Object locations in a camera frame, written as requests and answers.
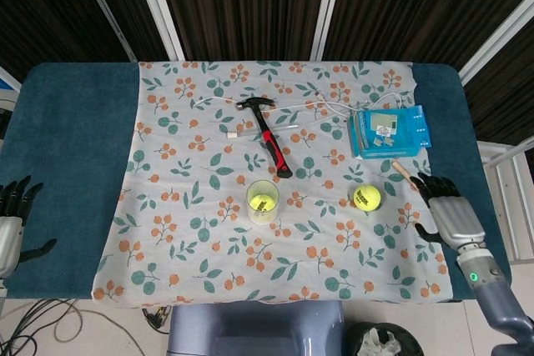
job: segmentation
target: curtain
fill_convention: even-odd
[[[534,135],[534,20],[466,85],[481,141],[519,142]]]
[[[461,69],[522,0],[336,0],[324,60]]]
[[[168,3],[187,59],[310,59],[320,0]]]
[[[167,60],[146,0],[106,0],[138,60]]]
[[[127,62],[95,0],[0,0],[0,66],[22,81],[42,62]]]

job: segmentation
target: clear plastic cup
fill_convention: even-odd
[[[279,204],[280,192],[271,181],[255,181],[247,189],[247,211],[253,223],[264,225],[274,221]]]

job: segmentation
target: floor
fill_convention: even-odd
[[[512,289],[526,313],[534,316],[534,263],[512,266]],[[11,335],[24,312],[33,300],[8,300],[0,318],[2,338]],[[77,338],[60,343],[54,338],[54,328],[49,327],[36,334],[38,355],[94,356],[114,354],[116,356],[165,355],[168,337],[154,332],[144,321],[140,310],[101,308],[88,300],[77,302],[82,310],[104,313],[125,328],[139,343],[143,353],[134,341],[118,327],[113,326],[101,315],[83,313],[83,326]],[[510,343],[505,335],[491,330],[476,301],[443,303],[434,305],[391,304],[372,302],[344,302],[345,320],[396,323],[408,329],[419,341],[425,354],[441,356],[489,356],[491,349],[499,343]],[[54,313],[42,319],[38,325],[54,320]],[[76,314],[66,316],[57,326],[59,340],[68,340],[80,329]],[[32,355],[29,344],[20,356]]]

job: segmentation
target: yellow tennis ball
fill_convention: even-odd
[[[372,185],[362,185],[354,191],[354,203],[364,212],[371,212],[380,206],[380,191]]]
[[[256,195],[250,201],[250,207],[257,212],[269,212],[275,206],[275,200],[269,195]]]

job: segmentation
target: black hammer head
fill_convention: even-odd
[[[244,108],[254,108],[258,107],[260,104],[266,104],[268,106],[274,106],[275,101],[268,98],[248,98],[243,102],[238,102],[235,104],[238,110],[243,110]]]

